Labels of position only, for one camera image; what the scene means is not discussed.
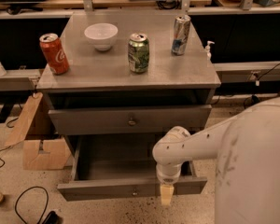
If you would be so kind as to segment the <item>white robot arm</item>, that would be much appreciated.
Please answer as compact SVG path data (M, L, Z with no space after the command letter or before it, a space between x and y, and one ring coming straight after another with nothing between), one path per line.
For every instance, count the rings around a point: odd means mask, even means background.
M196 134L175 126L152 154L163 205L184 162L215 158L215 223L280 224L280 97Z

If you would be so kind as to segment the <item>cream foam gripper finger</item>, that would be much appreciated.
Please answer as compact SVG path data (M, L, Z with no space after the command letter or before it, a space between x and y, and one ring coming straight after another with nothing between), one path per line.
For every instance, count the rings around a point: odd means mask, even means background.
M161 184L160 192L161 192L161 204L162 205L169 205L171 203L174 189L175 188L173 185Z

